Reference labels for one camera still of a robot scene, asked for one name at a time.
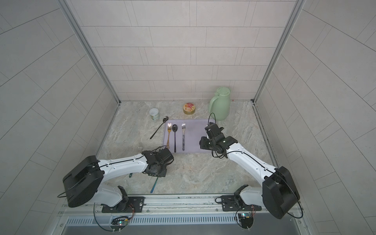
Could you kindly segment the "silver fork marbled handle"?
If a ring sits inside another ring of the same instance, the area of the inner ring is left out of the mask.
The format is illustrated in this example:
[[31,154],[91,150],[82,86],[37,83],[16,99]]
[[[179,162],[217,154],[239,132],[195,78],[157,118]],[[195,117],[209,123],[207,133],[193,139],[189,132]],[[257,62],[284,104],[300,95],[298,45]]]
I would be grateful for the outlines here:
[[185,132],[186,132],[186,123],[182,122],[182,150],[185,151]]

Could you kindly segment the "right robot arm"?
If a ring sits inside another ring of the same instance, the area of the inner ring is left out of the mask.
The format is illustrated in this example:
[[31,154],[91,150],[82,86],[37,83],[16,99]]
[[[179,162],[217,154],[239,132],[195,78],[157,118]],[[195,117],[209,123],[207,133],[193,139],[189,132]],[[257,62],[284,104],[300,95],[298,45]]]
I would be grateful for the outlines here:
[[262,161],[247,151],[235,138],[225,137],[223,128],[210,122],[205,127],[207,135],[200,140],[200,148],[225,157],[245,169],[262,187],[262,204],[275,218],[282,219],[299,203],[300,195],[290,171]]

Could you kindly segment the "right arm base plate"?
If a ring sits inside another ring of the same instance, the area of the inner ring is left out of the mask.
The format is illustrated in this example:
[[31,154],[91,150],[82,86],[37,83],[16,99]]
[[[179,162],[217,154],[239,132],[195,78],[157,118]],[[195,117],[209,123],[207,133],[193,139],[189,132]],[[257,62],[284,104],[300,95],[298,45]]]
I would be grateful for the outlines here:
[[224,212],[239,211],[261,211],[262,207],[258,205],[246,205],[239,196],[235,195],[222,195],[215,199],[216,203],[222,206]]

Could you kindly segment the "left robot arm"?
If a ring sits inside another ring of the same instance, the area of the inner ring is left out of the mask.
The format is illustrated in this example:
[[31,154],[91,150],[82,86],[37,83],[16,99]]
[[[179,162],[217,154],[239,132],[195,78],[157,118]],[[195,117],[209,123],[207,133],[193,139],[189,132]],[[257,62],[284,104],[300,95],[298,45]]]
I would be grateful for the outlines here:
[[161,147],[115,160],[98,160],[95,155],[89,156],[63,178],[63,194],[70,208],[98,203],[122,212],[127,210],[130,204],[124,187],[114,188],[105,182],[131,173],[165,177],[167,166],[173,161],[170,150]]

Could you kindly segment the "black spoon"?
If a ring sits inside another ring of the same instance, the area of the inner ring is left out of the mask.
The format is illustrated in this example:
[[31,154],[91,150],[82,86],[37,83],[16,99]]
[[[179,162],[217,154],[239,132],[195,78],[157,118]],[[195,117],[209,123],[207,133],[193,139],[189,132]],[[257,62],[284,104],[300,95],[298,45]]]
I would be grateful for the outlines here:
[[165,116],[163,118],[162,124],[157,128],[157,130],[153,133],[153,135],[149,138],[150,140],[155,136],[155,134],[158,132],[158,130],[169,120],[168,116]]
[[176,148],[176,132],[177,132],[177,130],[178,130],[178,126],[177,126],[177,124],[174,124],[172,126],[172,131],[174,132],[174,152],[175,153],[177,151],[177,148]]

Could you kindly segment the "gold ornate fork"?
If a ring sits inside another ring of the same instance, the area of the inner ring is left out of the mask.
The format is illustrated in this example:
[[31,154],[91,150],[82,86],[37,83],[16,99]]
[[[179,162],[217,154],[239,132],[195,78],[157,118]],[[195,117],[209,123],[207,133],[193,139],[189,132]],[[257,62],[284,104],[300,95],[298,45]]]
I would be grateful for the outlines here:
[[166,142],[166,148],[167,148],[167,149],[170,148],[169,137],[170,137],[170,132],[171,132],[171,131],[172,131],[172,124],[171,124],[171,122],[169,122],[169,123],[167,124],[167,133],[168,133],[168,135],[167,135],[167,142]]

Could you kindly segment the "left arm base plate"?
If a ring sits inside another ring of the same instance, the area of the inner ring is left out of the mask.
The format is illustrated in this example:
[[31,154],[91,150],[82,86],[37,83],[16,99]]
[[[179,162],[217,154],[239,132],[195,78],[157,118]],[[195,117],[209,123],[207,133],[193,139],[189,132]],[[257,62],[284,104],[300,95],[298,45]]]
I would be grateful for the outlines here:
[[129,197],[127,203],[121,201],[114,207],[102,204],[102,213],[140,213],[143,210],[145,197]]

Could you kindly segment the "silver fork green handle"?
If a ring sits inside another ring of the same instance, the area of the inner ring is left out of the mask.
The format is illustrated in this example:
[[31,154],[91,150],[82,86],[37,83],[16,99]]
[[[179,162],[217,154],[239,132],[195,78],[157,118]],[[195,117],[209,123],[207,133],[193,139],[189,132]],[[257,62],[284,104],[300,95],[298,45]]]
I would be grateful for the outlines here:
[[143,151],[143,143],[142,142],[139,142],[139,147],[138,147],[139,151],[142,152]]

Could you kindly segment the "iridescent rainbow spoon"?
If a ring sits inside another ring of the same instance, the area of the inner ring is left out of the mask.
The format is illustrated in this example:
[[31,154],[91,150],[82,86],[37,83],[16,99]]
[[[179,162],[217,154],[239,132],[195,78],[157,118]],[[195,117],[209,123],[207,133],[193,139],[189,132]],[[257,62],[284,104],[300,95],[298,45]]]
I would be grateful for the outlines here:
[[156,187],[156,184],[157,184],[157,182],[158,182],[158,177],[156,178],[156,180],[155,180],[155,182],[154,182],[154,184],[153,184],[153,187],[152,187],[152,189],[151,189],[151,191],[150,191],[150,194],[152,194],[153,192],[154,192],[154,190],[155,190],[155,187]]

